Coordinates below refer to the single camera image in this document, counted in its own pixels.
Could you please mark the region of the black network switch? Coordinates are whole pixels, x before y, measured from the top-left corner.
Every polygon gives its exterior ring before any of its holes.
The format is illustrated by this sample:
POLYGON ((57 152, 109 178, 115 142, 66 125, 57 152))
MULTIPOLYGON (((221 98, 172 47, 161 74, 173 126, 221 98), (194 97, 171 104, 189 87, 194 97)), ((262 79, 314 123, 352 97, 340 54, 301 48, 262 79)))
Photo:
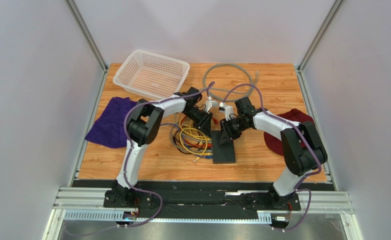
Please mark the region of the black network switch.
POLYGON ((221 131, 212 131, 212 153, 213 164, 235 164, 235 146, 232 141, 220 144, 221 131))

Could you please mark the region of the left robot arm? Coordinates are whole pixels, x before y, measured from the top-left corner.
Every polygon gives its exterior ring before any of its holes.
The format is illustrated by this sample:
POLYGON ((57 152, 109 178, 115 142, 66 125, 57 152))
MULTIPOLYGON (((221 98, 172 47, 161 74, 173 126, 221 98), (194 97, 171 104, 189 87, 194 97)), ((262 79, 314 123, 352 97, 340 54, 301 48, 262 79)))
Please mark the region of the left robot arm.
POLYGON ((105 192, 104 207, 135 207, 140 196, 161 198, 156 192, 137 187, 143 157, 149 144, 156 139, 163 118, 173 114, 184 114, 197 130, 209 138, 212 136, 213 113, 197 107, 201 98, 202 92, 190 87, 184 93, 176 92, 157 101, 140 99, 126 114, 123 127, 127 137, 125 158, 112 188, 105 192))

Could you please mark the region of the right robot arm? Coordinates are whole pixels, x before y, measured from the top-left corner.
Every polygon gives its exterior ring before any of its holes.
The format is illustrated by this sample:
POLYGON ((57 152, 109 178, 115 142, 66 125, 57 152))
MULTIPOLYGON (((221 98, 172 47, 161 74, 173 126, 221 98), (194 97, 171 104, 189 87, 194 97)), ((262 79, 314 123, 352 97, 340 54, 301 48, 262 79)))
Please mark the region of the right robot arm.
POLYGON ((238 139, 242 132, 252 128, 263 131, 281 142, 286 167, 268 189, 267 202, 273 209, 283 208, 302 181, 321 172, 328 154, 315 125, 310 121, 297 122, 275 115, 262 107, 255 108, 248 97, 232 106, 221 102, 219 111, 225 118, 220 123, 219 144, 238 139))

